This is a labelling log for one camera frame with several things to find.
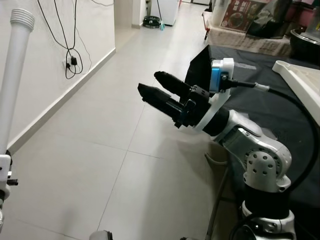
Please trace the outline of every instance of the white pipe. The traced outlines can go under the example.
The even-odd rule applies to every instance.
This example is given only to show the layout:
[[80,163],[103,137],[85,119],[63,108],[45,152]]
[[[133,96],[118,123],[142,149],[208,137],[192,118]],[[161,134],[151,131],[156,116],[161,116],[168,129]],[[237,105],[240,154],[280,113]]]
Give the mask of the white pipe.
[[15,8],[10,22],[12,29],[0,92],[0,154],[7,151],[29,35],[34,29],[35,17],[27,10]]

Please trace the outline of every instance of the black tablecloth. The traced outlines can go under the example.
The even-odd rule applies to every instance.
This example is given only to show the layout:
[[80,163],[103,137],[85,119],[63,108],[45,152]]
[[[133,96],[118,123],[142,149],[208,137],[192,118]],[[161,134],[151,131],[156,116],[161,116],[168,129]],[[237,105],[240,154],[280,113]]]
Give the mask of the black tablecloth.
[[[286,93],[296,99],[296,95],[282,79],[272,71],[276,60],[309,68],[319,68],[305,62],[290,58],[269,56],[232,48],[207,46],[201,54],[190,63],[186,83],[209,89],[210,70],[208,58],[233,58],[236,62],[233,78],[244,82],[258,82]],[[311,128],[305,116],[291,102],[271,93],[256,91],[250,88],[238,87],[231,90],[231,97],[224,107],[238,112],[248,113],[251,120],[260,127],[272,131],[278,141],[291,152],[292,164],[287,176],[292,182],[305,169],[313,151]],[[231,157],[231,182],[236,202],[240,206],[244,200],[243,181],[244,170],[241,164]],[[295,228],[298,239],[314,239],[301,229],[306,228],[319,239],[320,235],[320,165],[315,164],[307,179],[290,196],[290,209],[295,215]]]

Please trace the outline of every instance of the floor tile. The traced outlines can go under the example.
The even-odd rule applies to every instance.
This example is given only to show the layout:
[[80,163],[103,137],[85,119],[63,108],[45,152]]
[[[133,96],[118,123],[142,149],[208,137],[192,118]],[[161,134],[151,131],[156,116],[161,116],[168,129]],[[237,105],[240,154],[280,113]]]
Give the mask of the floor tile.
[[120,240],[204,239],[207,187],[188,164],[128,152],[99,229]]
[[192,156],[194,161],[197,161],[204,158],[210,144],[206,133],[197,133],[190,126],[181,126],[178,129],[169,116],[146,105],[129,151],[170,159]]
[[144,104],[75,95],[43,127],[51,133],[126,150]]
[[233,203],[222,201],[219,205],[211,240],[226,240],[232,228],[237,224],[237,207]]
[[100,102],[118,100],[142,104],[138,84],[152,85],[154,80],[154,73],[150,71],[133,71],[128,74],[127,71],[104,68],[91,78],[81,94]]
[[19,186],[4,212],[81,240],[97,230],[126,151],[45,131],[14,156]]
[[132,28],[131,26],[114,26],[115,47],[117,51],[119,51],[138,32],[138,29]]
[[3,240],[77,240],[53,231],[36,227],[17,219],[5,218],[1,232]]

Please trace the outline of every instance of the broom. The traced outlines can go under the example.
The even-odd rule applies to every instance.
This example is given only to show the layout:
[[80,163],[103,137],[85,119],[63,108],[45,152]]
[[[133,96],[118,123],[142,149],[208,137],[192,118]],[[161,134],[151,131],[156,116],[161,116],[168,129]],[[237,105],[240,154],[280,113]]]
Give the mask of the broom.
[[160,11],[160,6],[159,6],[159,0],[156,0],[156,2],[158,3],[158,9],[159,9],[160,20],[161,20],[161,22],[160,22],[160,29],[161,29],[161,31],[163,31],[163,30],[165,29],[165,24],[164,24],[164,22],[162,21],[161,11]]

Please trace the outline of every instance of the white wall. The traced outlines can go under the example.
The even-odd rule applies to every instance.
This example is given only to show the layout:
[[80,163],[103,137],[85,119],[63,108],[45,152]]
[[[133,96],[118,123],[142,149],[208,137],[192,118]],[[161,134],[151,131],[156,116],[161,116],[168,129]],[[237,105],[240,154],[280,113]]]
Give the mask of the white wall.
[[146,0],[140,0],[140,24],[144,21],[145,16],[147,15],[147,5]]
[[132,14],[133,0],[115,0],[114,25],[131,28]]
[[144,17],[147,15],[146,0],[133,0],[132,24],[142,25]]
[[[113,0],[96,1],[106,5],[113,2]],[[53,1],[40,0],[40,2],[56,38],[63,43]],[[56,0],[56,2],[68,43],[72,45],[73,2],[71,0]],[[79,74],[71,80],[65,78],[62,60],[65,58],[66,51],[54,42],[37,0],[0,0],[0,83],[4,74],[11,31],[10,16],[13,8],[24,8],[33,13],[35,26],[26,52],[10,141],[72,84],[83,77]],[[114,6],[104,7],[90,0],[77,0],[77,28],[94,66],[115,47]],[[86,74],[90,61],[77,33],[75,48],[82,56],[83,74]]]

